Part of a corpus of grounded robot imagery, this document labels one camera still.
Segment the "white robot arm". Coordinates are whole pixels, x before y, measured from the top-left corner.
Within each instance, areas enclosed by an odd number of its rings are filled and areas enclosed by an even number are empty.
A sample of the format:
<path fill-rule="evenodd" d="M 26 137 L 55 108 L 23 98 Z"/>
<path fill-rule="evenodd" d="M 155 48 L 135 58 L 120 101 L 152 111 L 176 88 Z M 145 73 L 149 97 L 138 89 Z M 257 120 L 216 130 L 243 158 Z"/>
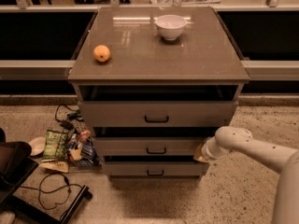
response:
<path fill-rule="evenodd" d="M 220 127 L 194 151 L 200 162 L 238 151 L 279 174 L 272 224 L 299 224 L 299 150 L 254 139 L 248 129 Z"/>

